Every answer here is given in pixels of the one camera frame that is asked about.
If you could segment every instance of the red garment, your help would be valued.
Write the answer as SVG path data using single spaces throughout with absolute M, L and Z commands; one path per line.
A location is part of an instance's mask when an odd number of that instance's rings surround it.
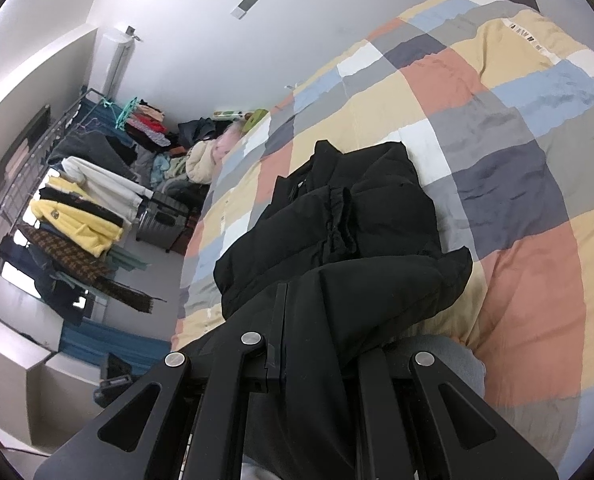
M 148 126 L 153 132 L 157 132 L 159 134 L 165 134 L 168 132 L 168 130 L 164 127 L 163 124 L 146 115 L 133 113 L 133 118 L 137 119 L 140 123 Z

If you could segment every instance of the cream fluffy garment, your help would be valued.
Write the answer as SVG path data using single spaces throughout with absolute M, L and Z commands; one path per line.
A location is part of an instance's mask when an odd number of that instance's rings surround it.
M 216 140 L 200 140 L 193 146 L 186 158 L 186 174 L 190 182 L 210 184 L 213 180 L 215 161 L 213 145 Z

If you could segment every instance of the white sweater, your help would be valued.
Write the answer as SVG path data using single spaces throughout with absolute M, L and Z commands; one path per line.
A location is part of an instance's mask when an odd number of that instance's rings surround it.
M 135 221 L 137 208 L 144 197 L 152 197 L 152 191 L 144 186 L 76 156 L 65 158 L 62 167 L 69 180 L 77 183 L 93 200 L 129 224 Z

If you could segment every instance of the black puffer jacket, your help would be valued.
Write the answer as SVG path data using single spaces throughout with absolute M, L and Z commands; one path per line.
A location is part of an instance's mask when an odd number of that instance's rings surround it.
M 251 394 L 244 452 L 283 480 L 352 480 L 341 370 L 451 306 L 471 272 L 467 248 L 442 254 L 435 208 L 402 144 L 343 155 L 318 142 L 217 262 L 226 323 L 185 351 L 192 361 L 245 332 L 268 334 L 281 300 L 281 393 Z
M 352 258 L 440 258 L 435 206 L 400 142 L 342 154 L 327 140 L 278 177 L 257 224 L 215 264 L 223 316 L 264 287 Z

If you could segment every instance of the brown checkered scarf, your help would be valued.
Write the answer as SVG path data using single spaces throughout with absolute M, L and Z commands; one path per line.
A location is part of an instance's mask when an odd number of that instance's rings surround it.
M 109 280 L 106 275 L 111 270 L 106 264 L 83 250 L 79 245 L 49 231 L 35 229 L 26 222 L 20 222 L 17 228 L 26 240 L 39 247 L 57 264 L 61 265 L 66 270 L 66 274 L 85 285 L 95 287 L 109 297 L 115 298 L 139 312 L 152 312 L 152 298 L 148 294 Z

